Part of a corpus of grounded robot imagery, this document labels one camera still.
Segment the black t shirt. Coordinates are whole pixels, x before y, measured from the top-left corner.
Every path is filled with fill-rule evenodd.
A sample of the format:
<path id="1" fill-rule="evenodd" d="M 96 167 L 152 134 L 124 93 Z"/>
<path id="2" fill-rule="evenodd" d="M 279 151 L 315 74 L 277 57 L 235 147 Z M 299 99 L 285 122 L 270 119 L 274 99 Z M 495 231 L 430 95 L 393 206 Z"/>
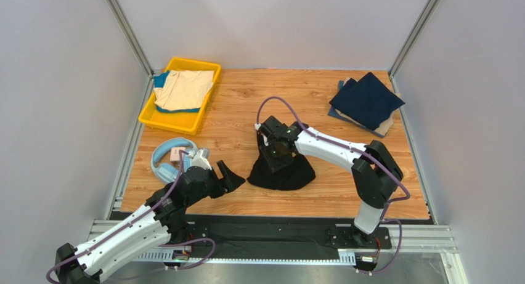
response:
<path id="1" fill-rule="evenodd" d="M 294 161 L 288 167 L 271 173 L 264 158 L 264 145 L 258 142 L 259 156 L 247 181 L 257 187 L 271 190 L 299 190 L 311 183 L 316 174 L 304 155 L 294 153 Z"/>

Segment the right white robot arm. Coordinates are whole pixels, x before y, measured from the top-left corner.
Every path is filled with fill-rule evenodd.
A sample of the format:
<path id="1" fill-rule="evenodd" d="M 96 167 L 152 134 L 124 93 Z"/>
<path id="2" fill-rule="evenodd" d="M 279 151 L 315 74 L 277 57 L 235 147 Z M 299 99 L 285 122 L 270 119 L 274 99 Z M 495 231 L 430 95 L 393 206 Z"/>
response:
<path id="1" fill-rule="evenodd" d="M 366 235 L 376 231 L 404 178 L 382 142 L 349 142 L 297 121 L 287 126 L 274 116 L 254 127 L 262 141 L 259 151 L 272 174 L 290 168 L 296 156 L 313 156 L 351 173 L 361 199 L 354 227 Z"/>

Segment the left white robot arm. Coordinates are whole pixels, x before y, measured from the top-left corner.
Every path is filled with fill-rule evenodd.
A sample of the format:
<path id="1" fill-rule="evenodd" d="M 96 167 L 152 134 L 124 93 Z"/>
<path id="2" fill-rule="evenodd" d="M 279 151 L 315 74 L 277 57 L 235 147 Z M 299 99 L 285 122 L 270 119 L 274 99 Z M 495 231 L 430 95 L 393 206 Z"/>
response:
<path id="1" fill-rule="evenodd" d="M 46 274 L 47 281 L 102 283 L 152 248 L 193 243 L 187 239 L 187 208 L 204 198 L 231 193 L 245 183 L 223 161 L 218 161 L 217 166 L 221 177 L 211 166 L 191 166 L 179 172 L 174 182 L 157 190 L 110 230 L 77 246 L 62 245 L 56 251 L 55 266 Z"/>

